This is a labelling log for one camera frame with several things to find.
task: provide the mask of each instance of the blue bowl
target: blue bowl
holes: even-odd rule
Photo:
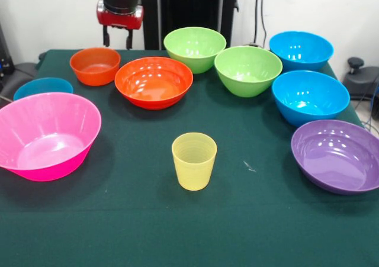
[[[68,92],[72,94],[73,88],[71,83],[61,78],[35,79],[18,88],[13,96],[13,100],[16,101],[23,97],[45,92]]]
[[[334,119],[350,103],[350,94],[342,83],[309,70],[283,73],[274,80],[272,93],[280,113],[296,127]]]
[[[321,36],[300,31],[288,31],[274,35],[270,50],[283,63],[283,71],[319,70],[334,53],[333,46]]]

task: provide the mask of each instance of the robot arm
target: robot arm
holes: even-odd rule
[[[143,20],[143,7],[138,5],[139,0],[100,0],[97,5],[97,17],[103,25],[103,44],[110,45],[108,26],[125,28],[129,35],[126,40],[126,49],[131,49],[133,30],[140,29]]]

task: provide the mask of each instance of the purple bowl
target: purple bowl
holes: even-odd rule
[[[359,194],[379,187],[379,139],[354,124],[313,121],[296,130],[292,153],[317,186],[337,194]]]

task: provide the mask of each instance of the pink bowl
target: pink bowl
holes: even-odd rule
[[[32,181],[62,178],[82,164],[100,127],[98,108],[79,95],[19,99],[0,110],[0,167]]]

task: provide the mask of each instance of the white wall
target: white wall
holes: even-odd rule
[[[254,0],[238,0],[232,45],[253,39]],[[37,61],[48,49],[102,45],[97,0],[0,0],[0,22],[15,63]],[[264,0],[269,38],[285,30],[311,31],[335,47],[330,63],[341,78],[350,56],[379,66],[379,0]],[[110,29],[111,47],[125,49],[126,31]],[[262,29],[258,42],[262,43]],[[143,31],[135,31],[134,49],[143,49]]]
[[[253,40],[255,0],[238,0],[232,45]],[[338,78],[348,70],[347,59],[358,56],[379,66],[379,0],[264,0],[268,40],[276,33],[303,30],[327,38],[335,48],[330,64]],[[258,44],[263,30],[258,29]]]
[[[0,0],[0,23],[15,63],[36,62],[48,49],[102,46],[98,0]],[[108,28],[111,47],[126,48],[127,31]],[[133,33],[143,49],[143,28]]]

